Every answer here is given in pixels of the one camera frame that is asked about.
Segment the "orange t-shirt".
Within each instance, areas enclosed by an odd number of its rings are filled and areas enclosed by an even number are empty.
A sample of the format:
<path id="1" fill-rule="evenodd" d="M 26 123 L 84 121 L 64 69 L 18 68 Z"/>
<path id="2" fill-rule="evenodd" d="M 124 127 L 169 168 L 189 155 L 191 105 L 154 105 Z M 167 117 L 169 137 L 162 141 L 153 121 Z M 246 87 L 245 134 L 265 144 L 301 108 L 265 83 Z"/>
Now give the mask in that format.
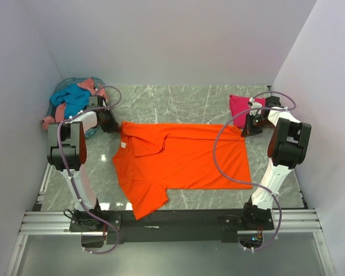
<path id="1" fill-rule="evenodd" d="M 113 157 L 118 183 L 142 219 L 168 202 L 170 189 L 250 189 L 244 138 L 236 126 L 121 125 Z"/>

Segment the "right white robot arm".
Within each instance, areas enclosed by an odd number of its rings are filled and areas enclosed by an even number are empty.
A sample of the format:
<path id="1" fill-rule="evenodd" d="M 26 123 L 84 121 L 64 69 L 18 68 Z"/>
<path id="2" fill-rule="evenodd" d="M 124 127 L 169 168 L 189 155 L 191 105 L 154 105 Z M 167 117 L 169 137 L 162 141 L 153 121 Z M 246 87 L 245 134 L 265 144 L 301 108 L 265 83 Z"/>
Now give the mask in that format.
<path id="1" fill-rule="evenodd" d="M 261 134 L 270 125 L 274 127 L 267 149 L 269 163 L 260 186 L 244 204 L 241 215 L 243 227 L 259 229 L 272 224 L 274 198 L 286 177 L 304 161 L 312 127 L 281 106 L 279 97 L 267 97 L 264 105 L 250 98 L 248 106 L 251 110 L 246 114 L 242 137 Z"/>

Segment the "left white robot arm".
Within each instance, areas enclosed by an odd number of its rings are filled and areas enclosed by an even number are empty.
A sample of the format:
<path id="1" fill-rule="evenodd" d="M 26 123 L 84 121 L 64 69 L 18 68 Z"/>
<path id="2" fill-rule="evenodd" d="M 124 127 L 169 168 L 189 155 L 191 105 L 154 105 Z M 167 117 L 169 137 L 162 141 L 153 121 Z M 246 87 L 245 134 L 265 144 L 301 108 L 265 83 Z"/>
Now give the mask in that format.
<path id="1" fill-rule="evenodd" d="M 120 129 L 111 109 L 102 96 L 92 95 L 89 104 L 75 116 L 48 126 L 47 160 L 66 180 L 74 198 L 71 222 L 87 231 L 112 225 L 102 213 L 97 196 L 86 175 L 85 133 L 100 127 L 105 133 Z"/>

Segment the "folded magenta t-shirt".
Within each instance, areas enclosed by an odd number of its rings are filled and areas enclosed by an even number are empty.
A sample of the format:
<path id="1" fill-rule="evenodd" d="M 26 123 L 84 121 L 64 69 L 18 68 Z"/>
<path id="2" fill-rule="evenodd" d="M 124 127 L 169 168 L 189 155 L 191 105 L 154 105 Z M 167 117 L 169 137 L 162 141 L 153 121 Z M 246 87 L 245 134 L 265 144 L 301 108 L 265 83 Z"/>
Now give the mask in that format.
<path id="1" fill-rule="evenodd" d="M 249 100 L 250 99 L 248 97 L 230 95 L 229 108 L 230 108 L 232 117 L 236 116 L 240 112 L 243 112 L 244 110 L 249 109 L 250 108 L 250 106 L 248 105 Z M 242 114 L 240 116 L 237 116 L 233 121 L 233 125 L 235 125 L 239 129 L 243 129 L 246 122 L 246 114 L 249 114 L 249 112 Z"/>

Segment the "blue t-shirt in basket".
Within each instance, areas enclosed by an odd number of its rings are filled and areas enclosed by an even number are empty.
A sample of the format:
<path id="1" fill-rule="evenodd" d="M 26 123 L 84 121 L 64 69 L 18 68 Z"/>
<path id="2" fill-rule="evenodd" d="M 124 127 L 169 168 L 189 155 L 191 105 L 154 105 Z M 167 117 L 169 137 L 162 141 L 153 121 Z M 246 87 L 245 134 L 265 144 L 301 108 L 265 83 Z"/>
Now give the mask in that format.
<path id="1" fill-rule="evenodd" d="M 59 108 L 65 104 L 63 115 L 60 121 L 75 116 L 89 104 L 89 96 L 91 92 L 79 87 L 77 84 L 71 84 L 65 89 L 55 92 L 50 97 L 50 103 L 55 108 Z"/>

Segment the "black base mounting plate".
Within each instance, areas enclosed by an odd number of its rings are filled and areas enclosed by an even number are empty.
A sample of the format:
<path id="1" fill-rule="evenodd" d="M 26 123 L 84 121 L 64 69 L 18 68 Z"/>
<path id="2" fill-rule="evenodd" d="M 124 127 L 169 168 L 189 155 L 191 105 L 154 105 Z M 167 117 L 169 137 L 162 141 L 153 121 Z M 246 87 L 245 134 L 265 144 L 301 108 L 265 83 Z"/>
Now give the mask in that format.
<path id="1" fill-rule="evenodd" d="M 265 228 L 248 229 L 242 223 L 242 209 L 158 210 L 136 219 L 131 210 L 103 210 L 112 225 L 87 231 L 70 222 L 71 233 L 82 233 L 82 244 L 100 247 L 102 241 L 113 244 L 136 242 L 190 242 L 219 240 L 236 243 L 240 231 L 273 230 L 274 222 Z"/>

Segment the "aluminium rail frame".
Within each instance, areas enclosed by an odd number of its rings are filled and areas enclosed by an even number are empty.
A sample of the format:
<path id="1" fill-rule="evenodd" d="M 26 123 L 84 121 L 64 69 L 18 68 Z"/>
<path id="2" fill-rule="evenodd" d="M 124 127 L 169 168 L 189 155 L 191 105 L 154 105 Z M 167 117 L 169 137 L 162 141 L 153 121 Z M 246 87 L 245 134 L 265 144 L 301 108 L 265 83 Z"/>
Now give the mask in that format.
<path id="1" fill-rule="evenodd" d="M 111 234 L 111 241 L 182 242 L 220 240 L 234 242 L 237 235 L 248 235 L 241 224 L 243 206 L 253 190 L 244 189 L 171 189 L 168 201 L 159 210 L 136 219 L 132 204 L 122 192 L 112 164 L 120 140 L 116 135 L 97 135 L 86 141 L 86 171 L 91 187 L 98 196 L 101 209 L 112 218 L 120 235 Z M 311 233 L 326 275 L 335 275 L 318 215 L 310 209 L 291 173 L 280 189 L 280 205 L 272 211 L 270 229 L 265 239 L 276 245 L 282 233 Z M 17 247 L 22 250 L 30 236 L 79 235 L 100 237 L 100 231 L 82 231 L 63 214 L 73 206 L 65 181 L 53 166 L 48 166 L 38 200 L 32 211 L 26 212 L 19 230 Z"/>

